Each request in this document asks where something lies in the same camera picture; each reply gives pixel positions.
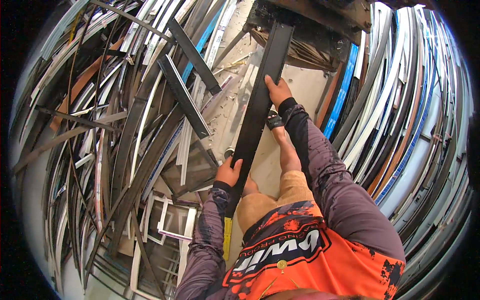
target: right hand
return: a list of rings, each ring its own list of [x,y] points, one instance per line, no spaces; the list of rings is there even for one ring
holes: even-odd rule
[[[265,75],[265,84],[270,92],[270,99],[277,110],[283,101],[292,97],[292,92],[283,78],[280,78],[278,85],[276,85],[269,75]]]

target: left hand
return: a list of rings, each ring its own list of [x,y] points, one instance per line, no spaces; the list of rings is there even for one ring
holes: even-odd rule
[[[216,172],[215,180],[222,181],[229,186],[234,186],[237,183],[240,175],[240,168],[243,162],[243,159],[239,159],[235,162],[233,169],[230,168],[233,157],[230,156],[227,160],[218,167]]]

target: brown wooden strip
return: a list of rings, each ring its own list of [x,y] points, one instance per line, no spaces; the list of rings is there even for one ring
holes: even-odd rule
[[[322,103],[322,106],[320,107],[320,110],[318,111],[317,120],[315,122],[315,126],[317,126],[317,128],[320,128],[320,126],[322,125],[322,122],[325,118],[325,114],[327,114],[328,106],[330,105],[330,101],[332,101],[332,96],[333,96],[333,93],[335,91],[335,87],[336,87],[336,84],[338,82],[338,79],[340,77],[342,66],[343,66],[343,63],[341,62],[340,65],[338,66],[335,77],[333,78],[332,83],[330,84],[330,87],[328,88],[328,93],[325,96],[325,99]]]

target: foot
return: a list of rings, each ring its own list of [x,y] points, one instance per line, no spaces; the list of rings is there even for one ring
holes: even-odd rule
[[[273,137],[278,144],[287,140],[287,137],[285,136],[285,127],[283,126],[282,119],[276,111],[271,110],[268,113],[267,126],[268,129],[270,129],[270,131],[272,132]]]

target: yellow ruler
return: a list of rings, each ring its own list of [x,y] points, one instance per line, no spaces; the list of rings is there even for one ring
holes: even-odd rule
[[[230,239],[232,236],[232,218],[225,217],[225,230],[223,233],[223,259],[228,260],[230,255]]]

